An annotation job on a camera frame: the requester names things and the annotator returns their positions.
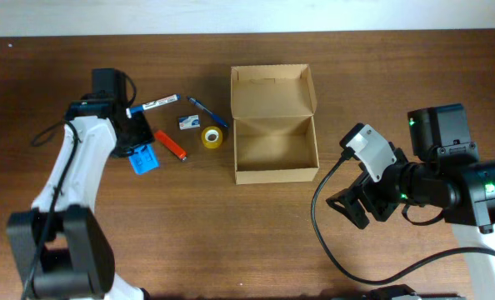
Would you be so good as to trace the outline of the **orange black stapler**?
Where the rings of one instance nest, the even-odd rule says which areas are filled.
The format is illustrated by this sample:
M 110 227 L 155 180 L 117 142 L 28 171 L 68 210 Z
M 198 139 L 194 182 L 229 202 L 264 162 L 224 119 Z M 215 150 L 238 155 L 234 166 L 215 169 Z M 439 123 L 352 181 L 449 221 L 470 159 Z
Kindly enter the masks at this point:
M 187 160 L 188 157 L 186 151 L 174 142 L 164 131 L 157 130 L 154 133 L 154 137 L 180 161 L 185 162 Z

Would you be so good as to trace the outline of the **blue plastic tray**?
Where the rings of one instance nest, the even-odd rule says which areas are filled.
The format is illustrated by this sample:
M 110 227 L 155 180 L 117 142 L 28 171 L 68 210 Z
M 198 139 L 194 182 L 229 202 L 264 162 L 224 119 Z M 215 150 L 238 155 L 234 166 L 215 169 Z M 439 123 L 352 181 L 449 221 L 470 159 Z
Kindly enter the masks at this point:
M 151 144 L 135 148 L 134 153 L 128 159 L 137 175 L 143 175 L 160 167 L 160 163 Z

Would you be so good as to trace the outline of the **blue ballpoint pen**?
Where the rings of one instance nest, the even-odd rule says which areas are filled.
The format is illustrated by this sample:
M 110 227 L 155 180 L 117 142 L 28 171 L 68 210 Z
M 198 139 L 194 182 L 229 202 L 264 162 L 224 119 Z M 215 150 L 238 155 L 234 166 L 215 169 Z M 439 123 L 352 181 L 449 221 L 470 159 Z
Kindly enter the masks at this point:
M 224 128 L 228 128 L 228 123 L 220 118 L 216 113 L 210 111 L 205 105 L 199 102 L 195 97 L 187 96 L 187 100 L 196 108 L 204 111 L 207 115 L 211 117 L 211 119 Z

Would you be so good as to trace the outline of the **yellow clear tape roll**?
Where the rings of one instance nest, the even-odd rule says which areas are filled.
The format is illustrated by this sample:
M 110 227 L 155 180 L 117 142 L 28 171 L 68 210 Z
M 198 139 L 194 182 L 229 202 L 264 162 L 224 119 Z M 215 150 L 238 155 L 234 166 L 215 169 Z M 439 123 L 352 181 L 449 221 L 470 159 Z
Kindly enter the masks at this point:
M 205 148 L 219 148 L 223 143 L 223 133 L 219 127 L 206 127 L 202 131 L 201 139 Z

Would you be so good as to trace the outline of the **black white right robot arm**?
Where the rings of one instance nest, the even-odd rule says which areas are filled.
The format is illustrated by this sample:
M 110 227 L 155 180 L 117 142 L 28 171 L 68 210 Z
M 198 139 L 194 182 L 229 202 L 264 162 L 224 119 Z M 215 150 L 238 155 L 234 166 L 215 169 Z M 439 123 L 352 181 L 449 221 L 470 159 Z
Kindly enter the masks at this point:
M 411 111 L 407 122 L 418 162 L 358 123 L 340 145 L 362 173 L 327 204 L 360 229 L 369 215 L 387 221 L 399 205 L 440 208 L 435 219 L 451 224 L 465 249 L 475 298 L 495 299 L 495 160 L 480 160 L 461 104 Z

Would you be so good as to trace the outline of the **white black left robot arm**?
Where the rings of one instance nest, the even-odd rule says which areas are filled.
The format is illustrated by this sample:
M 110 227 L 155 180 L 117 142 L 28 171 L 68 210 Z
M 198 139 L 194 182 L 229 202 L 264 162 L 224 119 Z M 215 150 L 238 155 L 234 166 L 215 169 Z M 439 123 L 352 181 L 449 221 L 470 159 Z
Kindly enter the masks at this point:
M 113 250 L 94 215 L 109 158 L 128 158 L 134 172 L 159 165 L 143 112 L 132 112 L 133 80 L 115 68 L 92 70 L 92 91 L 72 102 L 59 125 L 64 139 L 42 191 L 6 233 L 23 299 L 147 299 L 116 272 Z

